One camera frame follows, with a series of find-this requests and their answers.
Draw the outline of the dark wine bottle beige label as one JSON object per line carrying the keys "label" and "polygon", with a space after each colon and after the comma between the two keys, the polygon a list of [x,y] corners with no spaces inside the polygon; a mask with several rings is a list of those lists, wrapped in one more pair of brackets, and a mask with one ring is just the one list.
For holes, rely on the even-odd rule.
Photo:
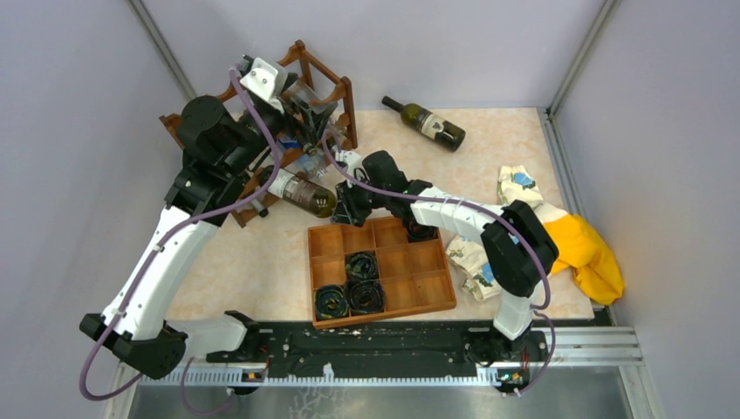
{"label": "dark wine bottle beige label", "polygon": [[308,127],[305,130],[302,150],[305,154],[314,156],[319,151],[325,154],[328,149],[328,154],[334,155],[345,140],[345,133],[332,124],[328,124],[322,129]]}

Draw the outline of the clear glass bottle back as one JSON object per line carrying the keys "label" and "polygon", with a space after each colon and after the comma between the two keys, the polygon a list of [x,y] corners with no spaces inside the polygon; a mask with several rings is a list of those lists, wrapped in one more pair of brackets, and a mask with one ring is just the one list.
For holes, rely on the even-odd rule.
{"label": "clear glass bottle back", "polygon": [[333,101],[322,100],[316,92],[309,87],[304,81],[296,79],[289,87],[287,87],[282,93],[282,100],[285,103],[293,96],[298,96],[300,99],[308,101],[311,105],[326,104]]}

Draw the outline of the brown wooden wine rack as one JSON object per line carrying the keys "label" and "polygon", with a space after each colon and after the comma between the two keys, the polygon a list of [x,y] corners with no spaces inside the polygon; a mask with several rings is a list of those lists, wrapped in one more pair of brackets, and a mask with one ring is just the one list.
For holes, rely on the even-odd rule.
{"label": "brown wooden wine rack", "polygon": [[[253,58],[250,56],[246,56],[246,58],[243,59],[242,63],[246,62],[247,68],[250,69],[251,61]],[[300,70],[299,72],[292,72],[290,69],[291,66],[294,63],[298,63]],[[325,65],[322,61],[320,61],[318,58],[314,57],[313,54],[311,54],[305,47],[305,44],[302,40],[295,41],[294,45],[292,45],[285,56],[275,62],[282,67],[284,67],[288,71],[288,78],[286,80],[285,88],[284,90],[289,87],[296,79],[300,79],[304,81],[309,87],[311,87],[316,94],[322,99],[327,101],[336,101],[338,103],[338,107],[334,111],[332,118],[329,121],[329,124],[334,125],[336,128],[341,129],[346,136],[346,140],[343,142],[341,148],[345,150],[353,150],[356,147],[358,147],[358,138],[357,138],[357,127],[356,127],[356,118],[355,118],[355,109],[353,104],[353,89],[352,89],[352,82],[348,77],[340,77],[337,75],[334,71],[332,71],[327,65]],[[323,78],[328,80],[324,83],[324,85],[329,86],[329,83],[333,84],[333,89],[330,93],[328,93],[328,87],[320,87],[317,91],[314,80],[313,80],[313,73],[319,72],[323,75]],[[278,136],[282,139],[283,137],[290,136],[292,137],[292,134],[290,132],[289,127],[289,118],[290,115],[285,111],[284,102],[282,98],[280,99],[283,102],[284,107],[284,114],[281,116],[282,120],[278,121],[278,117],[275,111],[268,111],[267,110],[267,103],[257,98],[253,93],[249,93],[245,88],[242,87],[242,89],[250,96],[250,99],[253,101],[253,105],[256,107],[256,110],[260,112],[260,116],[263,117],[265,124],[267,124],[267,127],[270,129],[271,133],[274,134],[274,138],[277,141]],[[224,116],[226,116],[226,113],[228,113],[228,109],[224,105],[229,100],[232,100],[233,98],[237,97],[237,92],[235,87],[231,82],[229,82],[228,87],[223,93],[217,94],[215,96],[213,95],[203,95],[200,97],[196,97],[192,99],[181,111],[181,113],[171,113],[169,115],[162,115],[160,116],[160,122],[162,125],[168,130],[170,135],[174,138],[175,142],[180,146],[182,149],[186,149],[187,145],[192,146],[200,146],[203,141],[197,141],[196,140],[196,134],[200,134],[201,131],[195,130],[196,126],[194,123],[188,123],[186,124],[185,128],[181,128],[181,125],[183,122],[186,121],[186,110],[188,110],[188,106],[190,110],[200,110],[203,108],[203,110],[208,111],[209,108],[204,108],[203,106],[197,107],[195,106],[196,100],[199,99],[218,99],[221,103],[220,106],[216,106],[216,110],[210,113],[206,113],[206,116],[210,116],[211,114],[220,116],[222,113]],[[227,157],[231,157],[235,152],[235,147],[242,147],[242,148],[248,148],[249,153],[247,153],[245,156],[250,157],[250,165],[254,166],[252,163],[256,163],[257,161],[260,161],[261,157],[265,155],[263,153],[263,150],[260,149],[259,154],[257,154],[257,146],[264,143],[263,148],[269,148],[269,145],[266,143],[266,138],[264,137],[262,131],[257,126],[257,123],[254,122],[253,117],[247,116],[249,114],[248,110],[244,110],[243,114],[241,115],[241,119],[235,120],[233,124],[229,124],[229,122],[220,123],[220,119],[217,121],[220,123],[218,125],[219,127],[223,127],[222,131],[224,129],[227,129],[227,131],[224,131],[224,134],[245,134],[246,137],[244,137],[245,140],[248,142],[251,141],[249,146],[241,146],[237,145],[234,141],[227,142],[228,145],[232,145],[233,147],[227,150]],[[206,134],[206,137],[208,137],[208,134],[212,131],[215,134],[220,134],[221,132],[219,129],[221,128],[215,128],[216,131],[213,129],[210,129],[210,126],[214,124],[206,124],[207,130],[204,131]],[[307,155],[302,150],[302,146],[298,143],[296,139],[294,141],[298,144],[298,148],[294,150],[295,151],[289,151],[286,152],[286,155],[284,157],[281,157],[281,168],[285,168],[289,164],[295,162],[298,160],[299,157],[302,155]],[[211,147],[210,143],[203,143],[205,144],[206,148],[205,151],[201,152],[198,150],[197,152],[191,152],[190,155],[183,155],[183,163],[186,163],[186,156],[187,157],[202,157],[206,160],[210,159],[211,161],[214,161],[216,148]],[[216,167],[220,168],[219,165],[222,165],[222,160],[215,160]],[[245,167],[244,170],[248,175],[253,175],[255,171],[259,174],[262,169],[258,167],[250,168],[251,166]]]}

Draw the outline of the dark wine bottle grey label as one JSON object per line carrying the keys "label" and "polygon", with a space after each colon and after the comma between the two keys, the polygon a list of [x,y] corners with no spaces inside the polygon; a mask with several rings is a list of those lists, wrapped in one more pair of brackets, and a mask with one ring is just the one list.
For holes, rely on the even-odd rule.
{"label": "dark wine bottle grey label", "polygon": [[269,193],[318,218],[332,216],[337,198],[331,190],[274,166],[268,166],[260,173],[257,177],[259,184],[264,186],[273,173],[277,175],[268,188]]}

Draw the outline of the wooden compartment tray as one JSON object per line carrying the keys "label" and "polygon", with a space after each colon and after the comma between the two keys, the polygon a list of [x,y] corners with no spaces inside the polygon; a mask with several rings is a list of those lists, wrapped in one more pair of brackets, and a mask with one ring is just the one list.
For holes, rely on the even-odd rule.
{"label": "wooden compartment tray", "polygon": [[[312,324],[317,329],[354,326],[382,319],[394,319],[422,313],[451,310],[456,295],[443,252],[442,240],[410,243],[401,221],[393,217],[375,218],[363,227],[327,224],[307,231]],[[343,319],[317,320],[313,293],[324,285],[341,285],[345,289],[346,256],[359,251],[372,251],[379,265],[386,294],[382,313],[349,316]]]}

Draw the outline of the dark green wine bottle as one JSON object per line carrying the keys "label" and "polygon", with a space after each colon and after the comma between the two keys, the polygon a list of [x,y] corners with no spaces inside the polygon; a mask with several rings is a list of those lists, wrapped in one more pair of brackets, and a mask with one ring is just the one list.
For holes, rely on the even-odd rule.
{"label": "dark green wine bottle", "polygon": [[255,199],[250,203],[252,209],[255,210],[257,215],[261,218],[265,218],[269,215],[268,209],[264,206],[264,204],[259,200]]}

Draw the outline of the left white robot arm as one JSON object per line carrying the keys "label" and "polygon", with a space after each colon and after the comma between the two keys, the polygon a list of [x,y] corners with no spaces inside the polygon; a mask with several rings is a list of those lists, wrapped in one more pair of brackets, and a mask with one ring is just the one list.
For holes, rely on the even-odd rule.
{"label": "left white robot arm", "polygon": [[239,206],[247,168],[278,134],[316,140],[336,109],[333,102],[289,100],[283,110],[255,100],[256,116],[234,119],[210,95],[191,100],[176,130],[182,169],[155,232],[120,293],[102,313],[80,322],[82,333],[151,379],[190,358],[251,361],[262,339],[254,320],[237,311],[215,319],[168,321],[165,316],[204,245]]}

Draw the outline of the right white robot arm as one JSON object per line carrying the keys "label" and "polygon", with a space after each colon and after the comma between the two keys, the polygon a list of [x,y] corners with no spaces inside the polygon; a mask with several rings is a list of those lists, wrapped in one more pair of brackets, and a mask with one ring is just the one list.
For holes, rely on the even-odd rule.
{"label": "right white robot arm", "polygon": [[386,151],[367,157],[339,150],[330,163],[345,177],[337,185],[335,223],[361,227],[377,209],[401,221],[409,236],[447,230],[483,247],[501,302],[491,336],[496,356],[513,360],[523,352],[536,305],[532,295],[545,285],[559,250],[535,210],[520,200],[507,205],[475,203],[448,194],[430,182],[409,180]]}

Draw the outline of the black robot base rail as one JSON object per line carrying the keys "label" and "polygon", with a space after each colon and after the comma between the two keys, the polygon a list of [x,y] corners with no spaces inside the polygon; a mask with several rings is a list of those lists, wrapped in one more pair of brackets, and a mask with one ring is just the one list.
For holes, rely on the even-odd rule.
{"label": "black robot base rail", "polygon": [[253,361],[195,361],[161,386],[491,387],[519,393],[559,368],[637,367],[635,332],[618,326],[537,322],[520,352],[505,352],[485,321],[388,321],[317,330],[266,323]]}

